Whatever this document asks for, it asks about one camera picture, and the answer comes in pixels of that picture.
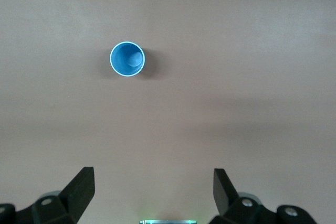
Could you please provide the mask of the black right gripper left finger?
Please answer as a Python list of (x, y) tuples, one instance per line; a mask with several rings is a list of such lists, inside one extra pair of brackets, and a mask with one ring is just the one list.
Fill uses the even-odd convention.
[(46, 193), (25, 209), (2, 203), (1, 223), (77, 223), (94, 194), (94, 168), (84, 167), (63, 190)]

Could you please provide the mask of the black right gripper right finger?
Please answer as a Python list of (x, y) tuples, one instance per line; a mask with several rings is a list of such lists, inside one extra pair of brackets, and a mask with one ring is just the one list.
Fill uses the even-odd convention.
[(237, 192), (222, 168), (214, 169), (213, 196), (218, 215), (210, 223), (316, 223), (300, 207), (281, 205), (273, 212), (255, 195)]

